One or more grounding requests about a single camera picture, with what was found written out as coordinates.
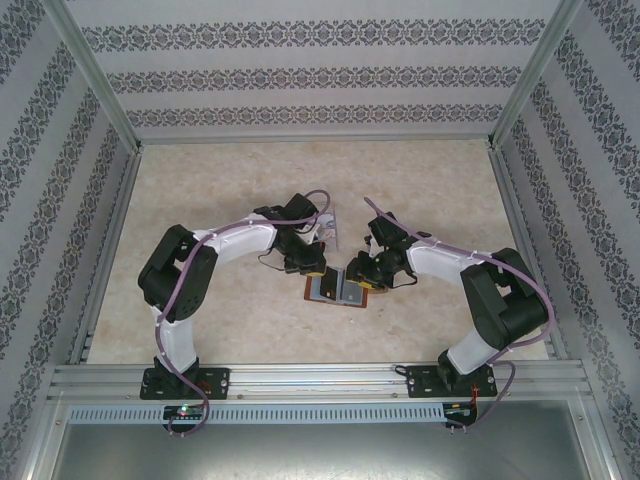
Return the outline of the brown leather card holder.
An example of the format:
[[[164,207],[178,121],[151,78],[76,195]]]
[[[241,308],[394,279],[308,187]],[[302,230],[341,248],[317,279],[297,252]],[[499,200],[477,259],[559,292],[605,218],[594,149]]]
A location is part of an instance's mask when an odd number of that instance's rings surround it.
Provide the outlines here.
[[[384,293],[384,290],[364,289],[365,293],[364,293],[364,299],[363,299],[362,304],[361,305],[349,305],[349,304],[345,303],[341,299],[342,286],[343,286],[343,283],[347,280],[346,279],[345,270],[343,268],[338,268],[338,267],[328,267],[328,268],[333,268],[338,272],[338,283],[337,283],[336,300],[335,301],[329,301],[329,300],[323,300],[321,298],[318,298],[315,295],[315,293],[316,293],[316,287],[318,286],[320,277],[307,277],[306,286],[305,286],[305,292],[304,292],[304,299],[306,301],[318,302],[318,303],[324,303],[324,304],[336,305],[336,306],[344,306],[344,307],[353,307],[353,308],[364,309],[364,308],[367,307],[368,297],[369,296],[372,296],[373,294],[382,294],[382,293]]]

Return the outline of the clear acrylic card box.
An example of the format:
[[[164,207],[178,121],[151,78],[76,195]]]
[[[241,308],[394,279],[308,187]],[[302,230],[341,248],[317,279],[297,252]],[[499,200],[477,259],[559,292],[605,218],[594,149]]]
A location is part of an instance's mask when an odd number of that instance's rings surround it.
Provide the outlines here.
[[[317,239],[316,243],[320,243],[320,244],[322,244],[322,245],[325,247],[325,252],[326,252],[326,253],[337,253],[337,252],[339,251],[339,242],[338,242],[338,222],[337,222],[337,215],[336,215],[335,206],[334,206],[333,204],[331,204],[331,205],[328,207],[328,209],[327,209],[323,214],[325,214],[325,213],[333,214],[333,215],[335,216],[335,218],[336,218],[336,223],[337,223],[337,238],[336,238],[336,242],[335,242],[335,243],[329,243],[329,244],[326,244],[326,243],[321,242],[321,241],[319,241],[319,240]],[[318,217],[318,218],[316,218],[315,220],[312,220],[312,221],[308,222],[308,223],[305,225],[305,227],[304,227],[303,231],[308,230],[308,229],[309,229],[309,228],[311,228],[314,224],[318,224],[318,219],[319,219],[319,217]]]

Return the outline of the pink floral white card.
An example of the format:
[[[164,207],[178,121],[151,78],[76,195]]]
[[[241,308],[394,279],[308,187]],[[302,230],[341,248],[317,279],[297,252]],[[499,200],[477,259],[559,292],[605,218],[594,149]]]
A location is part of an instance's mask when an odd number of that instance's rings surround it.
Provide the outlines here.
[[[337,238],[337,223],[333,214],[325,213],[318,219],[319,229],[317,238],[326,244],[335,243]]]

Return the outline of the black card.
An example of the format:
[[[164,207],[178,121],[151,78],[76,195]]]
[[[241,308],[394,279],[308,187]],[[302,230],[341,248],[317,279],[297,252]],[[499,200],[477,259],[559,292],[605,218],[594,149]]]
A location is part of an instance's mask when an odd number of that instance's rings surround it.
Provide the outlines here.
[[[315,295],[323,300],[335,301],[337,296],[338,272],[328,268],[326,273],[319,278]]]

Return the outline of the grey metal panel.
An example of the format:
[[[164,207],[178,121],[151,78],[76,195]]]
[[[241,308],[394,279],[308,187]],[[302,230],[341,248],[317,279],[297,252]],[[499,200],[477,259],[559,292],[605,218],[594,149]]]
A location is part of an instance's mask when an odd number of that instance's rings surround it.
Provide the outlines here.
[[[590,480],[567,435],[496,440],[424,424],[72,425],[52,480]]]

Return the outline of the aluminium mounting rail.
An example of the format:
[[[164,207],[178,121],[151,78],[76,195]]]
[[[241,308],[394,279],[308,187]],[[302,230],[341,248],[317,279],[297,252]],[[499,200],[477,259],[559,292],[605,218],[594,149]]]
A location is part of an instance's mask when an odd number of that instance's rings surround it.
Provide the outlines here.
[[[508,400],[590,397],[592,388],[577,360],[516,361],[516,371],[495,365],[487,383]],[[67,403],[138,402],[144,365],[70,365],[54,369],[46,398]],[[236,364],[224,387],[229,403],[355,403],[405,401],[419,382],[389,363]]]

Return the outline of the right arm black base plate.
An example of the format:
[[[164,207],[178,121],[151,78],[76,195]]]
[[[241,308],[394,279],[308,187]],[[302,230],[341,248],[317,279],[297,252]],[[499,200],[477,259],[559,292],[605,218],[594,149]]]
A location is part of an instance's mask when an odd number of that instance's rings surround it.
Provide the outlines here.
[[[411,365],[405,368],[410,398],[494,398],[498,395],[493,369],[483,365],[468,375],[440,365]]]

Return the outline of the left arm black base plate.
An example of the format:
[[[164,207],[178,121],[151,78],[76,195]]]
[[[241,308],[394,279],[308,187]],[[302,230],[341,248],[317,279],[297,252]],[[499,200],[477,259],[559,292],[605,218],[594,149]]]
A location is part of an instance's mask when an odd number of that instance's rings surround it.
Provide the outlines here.
[[[197,371],[187,371],[184,376],[209,400],[227,398],[229,369],[199,367]],[[169,371],[148,368],[143,374],[139,397],[142,400],[197,400],[201,395]]]

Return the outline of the aluminium side rail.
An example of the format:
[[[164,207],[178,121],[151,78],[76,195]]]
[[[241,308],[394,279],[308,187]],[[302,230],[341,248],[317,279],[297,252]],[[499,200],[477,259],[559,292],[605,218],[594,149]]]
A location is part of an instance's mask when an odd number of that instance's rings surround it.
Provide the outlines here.
[[[521,202],[513,185],[513,181],[508,172],[502,153],[494,148],[489,148],[488,156],[516,248],[523,257],[523,260],[527,264],[530,272],[533,274],[533,278],[536,283],[548,295],[549,300],[552,300],[551,293],[544,279],[543,271],[539,267],[535,248],[529,235],[526,215],[523,213]]]
[[[121,172],[65,364],[82,361],[87,337],[97,325],[143,153],[143,146],[132,152]]]

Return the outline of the aluminium frame post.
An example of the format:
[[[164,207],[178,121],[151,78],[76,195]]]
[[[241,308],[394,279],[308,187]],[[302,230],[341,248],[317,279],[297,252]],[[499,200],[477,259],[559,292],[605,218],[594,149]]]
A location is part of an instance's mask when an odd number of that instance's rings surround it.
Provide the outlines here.
[[[40,2],[120,139],[130,150],[138,150],[141,141],[66,1],[40,0]]]
[[[584,0],[559,0],[495,127],[488,135],[487,146],[490,150],[495,150],[500,146],[510,132],[530,93],[540,80],[554,51],[583,3]]]

